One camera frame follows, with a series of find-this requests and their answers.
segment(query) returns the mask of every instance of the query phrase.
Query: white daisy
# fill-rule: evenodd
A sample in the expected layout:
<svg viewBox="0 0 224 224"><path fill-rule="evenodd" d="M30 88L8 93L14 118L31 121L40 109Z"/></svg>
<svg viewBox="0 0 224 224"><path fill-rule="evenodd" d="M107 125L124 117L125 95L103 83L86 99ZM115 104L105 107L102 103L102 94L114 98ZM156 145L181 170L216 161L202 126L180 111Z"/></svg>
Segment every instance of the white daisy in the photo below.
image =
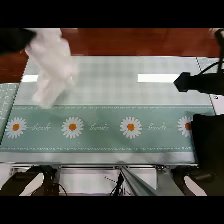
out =
<svg viewBox="0 0 224 224"><path fill-rule="evenodd" d="M142 130L140 121L134 117L123 119L120 127L120 131L123 131L123 135L126 135L126 138L135 138L141 134L140 131Z"/></svg>
<svg viewBox="0 0 224 224"><path fill-rule="evenodd" d="M182 117L178 121L178 130L182 131L182 135L185 135L185 137L190 137L191 133L191 121L192 119L190 117Z"/></svg>
<svg viewBox="0 0 224 224"><path fill-rule="evenodd" d="M65 122L63 122L62 130L64 132L63 135L66 136L66 138L75 138L82 134L83 130L83 121L79 119L78 117L69 117L69 119L66 119Z"/></svg>
<svg viewBox="0 0 224 224"><path fill-rule="evenodd" d="M21 117L15 117L10 122L8 122L6 126L6 135L8 138L17 138L18 136L23 134L27 128L25 119Z"/></svg>

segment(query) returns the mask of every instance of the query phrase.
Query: wooden floor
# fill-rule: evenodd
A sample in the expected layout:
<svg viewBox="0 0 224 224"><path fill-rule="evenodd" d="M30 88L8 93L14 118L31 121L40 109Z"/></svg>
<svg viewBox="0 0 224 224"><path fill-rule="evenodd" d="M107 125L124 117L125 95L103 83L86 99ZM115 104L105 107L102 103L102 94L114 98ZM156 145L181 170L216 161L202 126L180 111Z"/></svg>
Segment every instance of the wooden floor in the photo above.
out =
<svg viewBox="0 0 224 224"><path fill-rule="evenodd" d="M62 28L72 55L219 57L209 28ZM24 51L0 57L0 83L20 82Z"/></svg>

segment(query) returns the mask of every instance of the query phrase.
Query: table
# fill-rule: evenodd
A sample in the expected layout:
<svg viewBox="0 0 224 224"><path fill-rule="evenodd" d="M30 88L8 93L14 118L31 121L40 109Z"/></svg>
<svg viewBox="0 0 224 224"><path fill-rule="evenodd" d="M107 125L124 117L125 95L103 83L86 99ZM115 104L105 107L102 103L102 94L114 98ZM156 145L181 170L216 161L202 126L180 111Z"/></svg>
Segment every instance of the table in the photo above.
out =
<svg viewBox="0 0 224 224"><path fill-rule="evenodd" d="M1 142L1 162L196 162L190 121L195 113L215 114L209 96L197 91L179 93L172 83L139 83L137 79L141 73L196 75L200 72L196 58L73 58L79 68L77 85L49 110L32 102L36 82L20 83ZM24 76L38 72L29 59Z"/></svg>

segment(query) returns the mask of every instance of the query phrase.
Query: plastic bag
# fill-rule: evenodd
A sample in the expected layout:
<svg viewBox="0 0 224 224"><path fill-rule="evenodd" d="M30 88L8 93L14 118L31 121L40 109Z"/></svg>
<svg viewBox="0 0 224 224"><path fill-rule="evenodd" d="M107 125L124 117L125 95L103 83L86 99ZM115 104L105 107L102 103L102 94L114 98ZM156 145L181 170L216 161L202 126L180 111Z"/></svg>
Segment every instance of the plastic bag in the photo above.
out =
<svg viewBox="0 0 224 224"><path fill-rule="evenodd" d="M37 92L33 101L51 108L58 96L75 84L77 66L72 60L68 42L61 38L60 28L27 28L37 33L26 47L26 53L40 68Z"/></svg>

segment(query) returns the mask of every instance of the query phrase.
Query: daisy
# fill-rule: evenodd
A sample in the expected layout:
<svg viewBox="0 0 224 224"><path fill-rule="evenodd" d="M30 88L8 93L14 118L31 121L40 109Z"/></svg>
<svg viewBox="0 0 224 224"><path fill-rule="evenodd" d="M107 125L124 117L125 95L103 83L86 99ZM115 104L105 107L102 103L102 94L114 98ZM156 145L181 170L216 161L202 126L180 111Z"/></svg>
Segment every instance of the daisy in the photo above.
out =
<svg viewBox="0 0 224 224"><path fill-rule="evenodd" d="M61 131L64 132L63 135L65 135L66 138L71 139L82 134L83 126L83 121L78 117L69 117L69 119L63 122Z"/></svg>
<svg viewBox="0 0 224 224"><path fill-rule="evenodd" d="M179 119L177 127L179 131L182 131L182 135L185 135L185 137L190 137L191 132L191 121L192 119L190 117L182 117Z"/></svg>
<svg viewBox="0 0 224 224"><path fill-rule="evenodd" d="M6 135L8 135L8 138L17 138L18 136L23 134L23 131L25 131L27 128L25 119L22 119L21 117L15 117L10 122L8 122L6 126Z"/></svg>
<svg viewBox="0 0 224 224"><path fill-rule="evenodd" d="M123 119L120 127L120 131L123 131L123 135L126 135L126 138L135 138L141 134L140 130L142 130L140 121L134 117Z"/></svg>

